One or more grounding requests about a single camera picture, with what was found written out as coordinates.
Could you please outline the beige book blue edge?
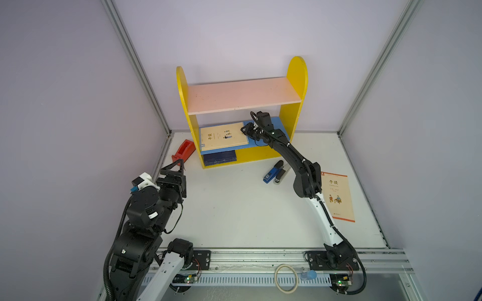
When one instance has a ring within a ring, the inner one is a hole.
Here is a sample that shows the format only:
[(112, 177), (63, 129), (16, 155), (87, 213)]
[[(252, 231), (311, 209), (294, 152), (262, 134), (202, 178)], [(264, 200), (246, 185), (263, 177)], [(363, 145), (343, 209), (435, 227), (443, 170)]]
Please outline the beige book blue edge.
[(247, 145), (249, 140), (241, 131), (243, 127), (244, 123), (238, 122), (201, 128), (201, 151)]

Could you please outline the dark purple book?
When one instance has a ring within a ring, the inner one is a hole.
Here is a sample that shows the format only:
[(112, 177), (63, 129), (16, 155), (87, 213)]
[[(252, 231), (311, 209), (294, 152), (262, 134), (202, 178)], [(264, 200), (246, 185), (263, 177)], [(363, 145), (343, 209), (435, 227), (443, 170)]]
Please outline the dark purple book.
[(232, 163), (236, 162), (236, 160), (237, 155), (233, 150), (203, 155), (203, 162), (206, 167), (225, 163)]

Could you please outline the beige book orange edge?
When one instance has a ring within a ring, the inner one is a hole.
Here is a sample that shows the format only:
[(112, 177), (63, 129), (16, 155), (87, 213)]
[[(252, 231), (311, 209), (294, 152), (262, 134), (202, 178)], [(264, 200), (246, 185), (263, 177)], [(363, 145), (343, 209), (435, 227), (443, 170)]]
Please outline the beige book orange edge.
[(323, 197), (332, 217), (355, 223), (348, 176), (322, 172), (321, 183)]

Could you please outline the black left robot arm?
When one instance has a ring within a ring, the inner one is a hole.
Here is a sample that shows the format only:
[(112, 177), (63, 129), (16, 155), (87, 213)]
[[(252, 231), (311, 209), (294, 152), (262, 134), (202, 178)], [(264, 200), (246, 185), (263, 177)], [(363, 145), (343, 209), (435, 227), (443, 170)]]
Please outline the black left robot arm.
[(187, 196), (184, 161), (161, 168), (159, 178), (143, 173), (132, 181), (114, 242), (105, 257), (106, 300), (161, 300), (174, 277), (193, 261), (193, 243), (177, 238), (158, 256), (173, 211)]

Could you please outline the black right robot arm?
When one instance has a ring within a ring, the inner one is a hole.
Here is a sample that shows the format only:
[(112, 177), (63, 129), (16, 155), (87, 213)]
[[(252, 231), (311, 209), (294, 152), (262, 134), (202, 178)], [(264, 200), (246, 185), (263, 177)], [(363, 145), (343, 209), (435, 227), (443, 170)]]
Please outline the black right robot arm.
[(280, 154), (294, 171), (293, 189), (296, 195), (307, 200), (316, 215), (326, 249), (325, 263), (332, 270), (355, 267), (365, 271), (353, 245), (341, 234), (326, 206), (322, 194), (321, 168), (306, 159), (289, 141), (285, 133), (276, 129), (267, 112), (250, 112), (252, 122), (241, 131), (247, 137), (263, 141)]

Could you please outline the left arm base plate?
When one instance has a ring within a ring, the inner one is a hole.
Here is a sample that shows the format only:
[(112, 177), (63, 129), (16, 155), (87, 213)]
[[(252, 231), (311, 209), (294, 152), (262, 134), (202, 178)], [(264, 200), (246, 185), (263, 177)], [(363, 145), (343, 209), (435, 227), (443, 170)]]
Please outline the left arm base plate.
[(201, 270), (206, 271), (210, 269), (212, 251), (204, 249), (194, 249), (192, 261), (184, 266), (182, 270)]

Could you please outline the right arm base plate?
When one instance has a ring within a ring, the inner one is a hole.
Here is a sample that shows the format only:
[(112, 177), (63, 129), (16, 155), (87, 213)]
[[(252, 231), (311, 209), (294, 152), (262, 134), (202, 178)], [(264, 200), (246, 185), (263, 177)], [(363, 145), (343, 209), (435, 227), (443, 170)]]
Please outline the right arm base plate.
[(336, 255), (334, 252), (306, 251), (304, 258), (311, 270), (315, 271), (359, 271), (358, 260), (352, 253)]

